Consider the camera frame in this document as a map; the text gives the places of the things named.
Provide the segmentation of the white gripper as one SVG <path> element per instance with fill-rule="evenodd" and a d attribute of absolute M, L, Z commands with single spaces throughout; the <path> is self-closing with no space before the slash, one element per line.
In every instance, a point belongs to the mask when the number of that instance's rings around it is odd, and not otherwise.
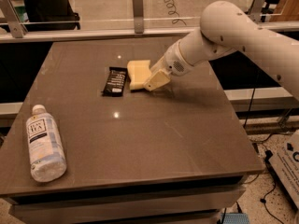
<path fill-rule="evenodd" d="M 170 46 L 164 57 L 155 63 L 150 71 L 151 75 L 144 83 L 147 91 L 154 91 L 170 82 L 170 76 L 165 72 L 165 66 L 174 76 L 184 76 L 193 70 L 193 66 L 185 61 L 180 48 L 180 41 Z"/>

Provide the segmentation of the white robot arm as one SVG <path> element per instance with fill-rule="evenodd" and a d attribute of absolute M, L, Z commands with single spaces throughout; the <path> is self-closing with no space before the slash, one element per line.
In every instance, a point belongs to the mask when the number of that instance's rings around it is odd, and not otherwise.
<path fill-rule="evenodd" d="M 299 99 L 299 42 L 261 27 L 239 7 L 217 1 L 208 5 L 197 28 L 168 48 L 143 83 L 148 91 L 183 76 L 199 63 L 239 51 Z"/>

